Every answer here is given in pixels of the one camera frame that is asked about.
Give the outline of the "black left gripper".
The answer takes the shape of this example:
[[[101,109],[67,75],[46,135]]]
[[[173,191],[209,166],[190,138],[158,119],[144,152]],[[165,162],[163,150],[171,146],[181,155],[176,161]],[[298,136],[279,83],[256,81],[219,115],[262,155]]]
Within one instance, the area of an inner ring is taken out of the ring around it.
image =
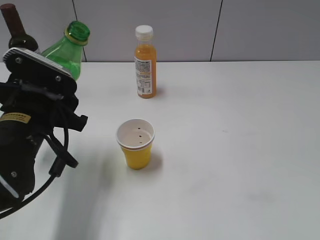
[[[15,212],[39,196],[62,174],[65,166],[78,161],[68,152],[69,130],[81,132],[87,116],[74,113],[76,96],[52,100],[43,94],[17,92],[2,105],[0,118],[0,209]],[[47,141],[56,158],[50,177],[37,191],[35,158]]]

